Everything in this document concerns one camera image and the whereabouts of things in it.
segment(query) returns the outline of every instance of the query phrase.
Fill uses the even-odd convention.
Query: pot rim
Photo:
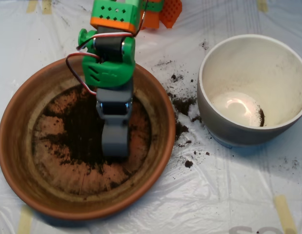
[[[282,124],[278,124],[278,125],[274,125],[274,126],[263,126],[263,127],[256,127],[256,126],[248,126],[248,125],[243,125],[240,124],[238,122],[235,122],[233,120],[228,119],[226,116],[224,116],[223,114],[221,114],[215,107],[214,105],[210,102],[210,100],[208,99],[206,92],[204,90],[203,87],[203,78],[202,78],[202,73],[203,73],[203,69],[204,66],[208,60],[208,58],[212,55],[212,53],[218,49],[220,46],[222,46],[223,44],[232,41],[232,40],[236,40],[236,39],[242,39],[242,38],[257,38],[257,39],[264,39],[264,40],[268,40],[271,41],[275,44],[280,45],[281,47],[283,47],[284,49],[288,50],[289,52],[291,52],[302,64],[302,58],[299,56],[299,54],[297,54],[297,52],[295,52],[291,47],[289,47],[288,45],[286,45],[285,43],[276,40],[274,38],[271,37],[267,37],[267,36],[263,36],[263,35],[257,35],[257,34],[243,34],[243,35],[237,35],[237,36],[233,36],[230,38],[227,38],[226,40],[223,40],[222,42],[216,44],[209,52],[208,54],[205,56],[205,58],[202,61],[202,64],[200,66],[200,70],[199,70],[199,78],[198,78],[198,90],[200,90],[200,92],[203,94],[204,98],[206,99],[206,101],[208,102],[209,106],[217,113],[219,114],[221,117],[223,117],[225,120],[238,125],[239,127],[243,127],[243,128],[247,128],[250,130],[256,130],[256,131],[261,131],[261,130],[275,130],[275,129],[279,129],[279,128],[283,128],[287,125],[290,125],[291,123],[297,121],[301,116],[302,116],[302,109],[301,111],[299,111],[299,113],[297,115],[295,115],[293,118],[291,118],[290,120],[282,123]]]
[[[16,93],[13,95],[11,100],[9,101],[4,114],[2,116],[2,119],[0,121],[0,167],[4,174],[4,177],[11,187],[11,189],[17,194],[21,200],[23,200],[27,205],[32,207],[33,209],[44,213],[49,216],[53,216],[56,218],[66,219],[66,220],[87,220],[87,219],[93,219],[93,218],[100,218],[104,216],[111,215],[113,213],[116,213],[118,211],[123,210],[124,208],[128,207],[135,201],[137,201],[143,194],[145,194],[151,186],[157,181],[157,179],[160,177],[162,172],[164,171],[167,162],[170,158],[174,142],[175,142],[175,116],[174,116],[174,110],[172,108],[171,102],[169,100],[169,97],[167,93],[165,92],[164,88],[160,84],[160,82],[146,69],[141,67],[140,65],[136,64],[136,68],[141,70],[148,78],[152,80],[152,82],[157,87],[157,90],[159,91],[159,95],[162,97],[169,119],[169,130],[168,130],[168,140],[166,144],[166,148],[163,152],[163,156],[161,161],[159,162],[159,165],[156,167],[154,173],[148,178],[145,184],[143,184],[137,191],[135,191],[131,196],[127,197],[126,199],[107,207],[103,210],[97,210],[97,211],[90,211],[90,212],[82,212],[82,213],[69,213],[69,212],[62,212],[62,211],[55,211],[51,208],[49,208],[46,205],[40,204],[38,201],[30,198],[27,193],[25,193],[22,189],[20,189],[19,185],[13,180],[13,177],[10,173],[10,169],[8,168],[8,165],[5,160],[4,152],[4,139],[1,137],[5,132],[5,126],[7,125],[7,117],[11,113],[13,106],[15,105],[15,102],[19,98],[20,94],[23,92],[23,90],[35,79],[39,78],[39,76],[49,70],[50,68],[54,66],[58,66],[61,63],[65,63],[65,59],[58,60],[56,62],[53,62],[46,67],[40,69],[35,74],[33,74],[29,79],[27,79],[20,88],[16,91]]]

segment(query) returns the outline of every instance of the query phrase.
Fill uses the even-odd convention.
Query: terracotta saucer
[[[72,59],[82,75],[81,59]],[[64,59],[31,76],[0,123],[0,166],[29,206],[56,218],[111,215],[138,200],[160,177],[174,145],[175,119],[161,84],[141,66],[134,73],[130,156],[101,153],[103,121],[96,99]]]

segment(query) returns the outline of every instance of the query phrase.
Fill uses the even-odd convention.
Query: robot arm
[[[96,109],[105,120],[102,132],[104,156],[129,155],[128,123],[132,113],[133,81],[135,70],[135,36],[143,23],[140,10],[147,9],[148,0],[94,0],[91,25],[96,29],[82,29],[77,50],[87,47],[82,67],[85,83],[71,69],[74,76],[96,95]],[[91,91],[88,85],[96,88]]]

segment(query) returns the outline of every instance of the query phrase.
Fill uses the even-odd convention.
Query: terracotta pot
[[[71,63],[82,75],[81,59]],[[129,206],[155,183],[174,145],[174,111],[153,75],[137,65],[133,77],[139,102],[130,121],[131,155],[121,163],[97,164],[83,161],[84,156],[71,160],[76,152],[63,139],[69,132],[65,115],[73,111],[76,100],[84,100],[85,92],[78,92],[64,59],[41,69],[18,89],[0,123],[0,166],[26,204],[56,218],[99,218]],[[147,117],[139,112],[141,107]],[[76,127],[87,121],[88,117]]]

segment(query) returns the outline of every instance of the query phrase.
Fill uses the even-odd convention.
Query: white ceramic pot
[[[228,38],[204,58],[197,100],[202,120],[221,144],[266,142],[302,116],[302,58],[269,37]]]

